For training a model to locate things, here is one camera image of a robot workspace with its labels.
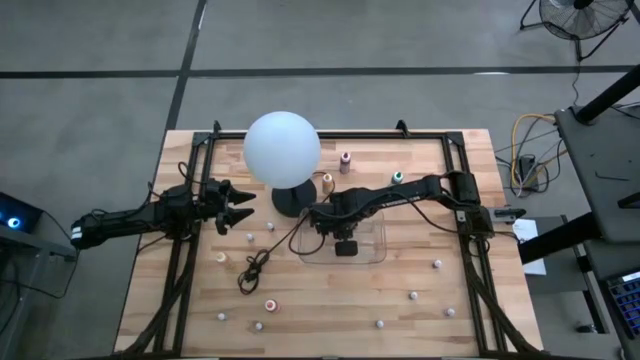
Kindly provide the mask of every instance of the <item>wooden table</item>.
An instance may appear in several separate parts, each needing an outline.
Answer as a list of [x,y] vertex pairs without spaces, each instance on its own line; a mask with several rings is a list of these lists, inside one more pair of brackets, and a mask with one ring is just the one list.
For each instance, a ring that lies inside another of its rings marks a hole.
[[[488,131],[463,130],[463,133],[482,204],[504,206]],[[167,133],[155,181],[156,192],[183,182],[177,164],[187,160],[192,134],[193,131]],[[246,269],[246,256],[271,247],[295,223],[275,211],[270,189],[249,174],[242,148],[241,140],[216,141],[212,176],[229,179],[238,190],[257,194],[256,199],[236,206],[252,207],[255,213],[227,236],[218,235],[213,222],[204,225],[183,356],[477,355],[458,238],[426,224],[411,206],[384,210],[388,248],[384,262],[308,265],[289,252],[285,244],[274,251],[264,267],[259,289],[249,296],[242,295],[236,280]],[[353,158],[347,175],[338,171],[339,154],[344,151],[351,152]],[[388,185],[395,171],[402,171],[405,181],[443,173],[444,161],[442,146],[437,141],[323,140],[318,170],[333,175],[336,191],[354,186],[375,189]],[[315,179],[315,183],[321,189],[320,179]],[[455,229],[450,210],[432,201],[417,204],[436,223]],[[267,231],[267,222],[275,224],[275,232]],[[253,244],[247,241],[247,233],[255,236]],[[141,245],[157,235],[145,235]],[[138,256],[116,350],[131,344],[159,307],[170,249],[170,241],[161,241]],[[215,261],[220,251],[230,257],[226,266]],[[438,270],[431,266],[436,259],[443,262]],[[541,348],[514,240],[505,236],[492,239],[490,261],[500,305],[527,340]],[[410,300],[409,291],[417,291],[419,298]],[[264,302],[270,298],[281,305],[276,314],[264,309]],[[485,328],[491,338],[488,310],[482,306]],[[444,315],[447,308],[455,309],[454,317]],[[227,321],[217,320],[220,312],[227,314]],[[377,320],[384,321],[383,329],[376,328]],[[264,324],[261,332],[254,329],[257,321]],[[169,321],[168,339],[173,337],[174,322],[175,316]]]

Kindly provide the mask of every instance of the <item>concrete floor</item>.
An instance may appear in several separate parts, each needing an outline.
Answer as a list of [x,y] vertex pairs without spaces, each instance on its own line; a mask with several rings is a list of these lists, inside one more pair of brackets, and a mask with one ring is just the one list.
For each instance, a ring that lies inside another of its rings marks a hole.
[[[0,72],[177,70],[197,0],[2,0]],[[527,0],[210,0],[193,69],[358,66],[574,65],[572,45],[544,29],[518,32]],[[532,11],[532,21],[537,11]],[[584,65],[640,60],[640,25],[628,21]],[[579,104],[621,73],[582,74]],[[189,79],[178,129],[246,129],[261,114],[290,110],[319,129],[488,128],[509,143],[523,113],[573,101],[575,74]],[[63,224],[92,208],[137,206],[154,175],[175,78],[0,80],[0,191],[42,207]],[[623,102],[640,100],[634,92]],[[533,134],[548,131],[540,124]],[[530,143],[540,155],[557,141]],[[549,191],[508,202],[532,216],[588,210],[568,157]],[[51,233],[52,241],[64,243]],[[113,347],[136,239],[82,254],[68,295],[41,297],[22,358],[105,355]],[[51,264],[54,289],[68,268]],[[575,294],[534,295],[545,348],[615,358],[613,335],[578,335],[589,322]]]

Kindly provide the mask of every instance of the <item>white sphere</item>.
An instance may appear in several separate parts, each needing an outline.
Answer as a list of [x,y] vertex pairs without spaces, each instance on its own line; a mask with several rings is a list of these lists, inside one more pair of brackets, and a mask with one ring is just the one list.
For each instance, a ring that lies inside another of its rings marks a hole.
[[289,189],[309,180],[320,161],[320,138],[300,115],[276,111],[256,120],[244,138],[244,161],[261,182]]

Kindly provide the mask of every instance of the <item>electric fan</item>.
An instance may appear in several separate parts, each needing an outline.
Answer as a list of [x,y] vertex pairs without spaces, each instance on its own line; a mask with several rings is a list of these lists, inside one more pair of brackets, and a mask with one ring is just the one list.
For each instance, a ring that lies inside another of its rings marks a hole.
[[[524,18],[538,0],[533,0],[520,19],[520,30],[543,25],[553,35],[573,40],[578,61],[582,61],[598,48],[627,21],[632,0],[539,0],[541,22],[525,25]],[[591,39],[607,33],[585,56],[582,55],[580,40]]]

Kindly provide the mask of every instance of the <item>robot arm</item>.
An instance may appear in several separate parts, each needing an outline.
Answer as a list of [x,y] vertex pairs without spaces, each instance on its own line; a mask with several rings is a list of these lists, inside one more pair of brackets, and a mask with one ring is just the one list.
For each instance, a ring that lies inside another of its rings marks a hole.
[[[442,188],[442,179],[449,180],[451,193]],[[489,212],[480,206],[475,177],[458,171],[442,176],[427,175],[420,180],[377,190],[352,188],[335,193],[329,197],[329,203],[312,204],[309,217],[319,234],[331,234],[339,240],[335,247],[337,256],[355,256],[357,244],[349,239],[360,221],[381,209],[420,200],[437,201],[448,209],[463,211],[468,233],[493,235]]]
[[195,221],[215,218],[218,233],[225,235],[227,226],[253,214],[253,209],[233,209],[229,203],[241,204],[255,194],[238,191],[229,180],[209,179],[204,195],[194,199],[191,187],[174,186],[164,191],[157,201],[147,202],[137,209],[117,212],[96,212],[82,216],[72,225],[71,243],[79,250],[98,246],[107,239],[162,231],[173,240],[191,236]]

